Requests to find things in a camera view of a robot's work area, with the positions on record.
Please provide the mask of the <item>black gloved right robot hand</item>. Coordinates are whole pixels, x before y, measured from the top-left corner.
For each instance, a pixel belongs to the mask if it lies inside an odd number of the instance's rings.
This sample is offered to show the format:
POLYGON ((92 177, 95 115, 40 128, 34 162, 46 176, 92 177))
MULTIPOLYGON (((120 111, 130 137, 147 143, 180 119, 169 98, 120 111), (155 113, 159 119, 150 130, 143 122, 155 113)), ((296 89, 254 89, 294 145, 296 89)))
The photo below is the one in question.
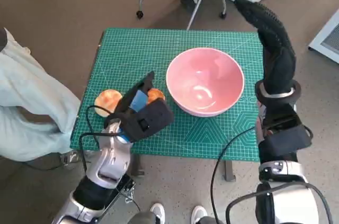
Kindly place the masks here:
POLYGON ((263 85, 269 95, 291 91, 296 54, 288 33, 277 15, 266 6, 248 0, 234 0, 239 13, 257 29, 263 46, 263 85))

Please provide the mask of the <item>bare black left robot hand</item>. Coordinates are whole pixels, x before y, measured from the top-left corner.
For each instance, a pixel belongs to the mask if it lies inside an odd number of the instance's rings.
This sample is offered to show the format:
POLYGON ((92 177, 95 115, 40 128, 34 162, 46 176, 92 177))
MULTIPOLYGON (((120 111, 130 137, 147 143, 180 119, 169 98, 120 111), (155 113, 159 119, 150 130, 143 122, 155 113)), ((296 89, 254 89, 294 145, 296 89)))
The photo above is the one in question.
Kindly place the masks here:
POLYGON ((153 88, 154 78, 155 72, 151 71, 143 79, 135 83, 118 102, 114 112, 124 113, 129 109, 138 112, 144 108, 148 102, 148 91, 153 88))

